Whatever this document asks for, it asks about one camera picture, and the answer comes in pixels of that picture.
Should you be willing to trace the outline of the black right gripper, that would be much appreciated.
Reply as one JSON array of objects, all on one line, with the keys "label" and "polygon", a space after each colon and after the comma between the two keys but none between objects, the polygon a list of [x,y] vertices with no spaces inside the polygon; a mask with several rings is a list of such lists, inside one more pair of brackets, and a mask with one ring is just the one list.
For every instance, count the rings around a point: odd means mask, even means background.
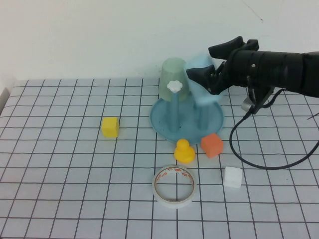
[{"label": "black right gripper", "polygon": [[228,42],[208,48],[212,58],[221,59],[223,63],[215,69],[214,65],[204,68],[186,70],[188,78],[211,94],[217,95],[231,86],[246,87],[251,57],[258,51],[258,40],[250,39],[244,42],[238,36]]}]

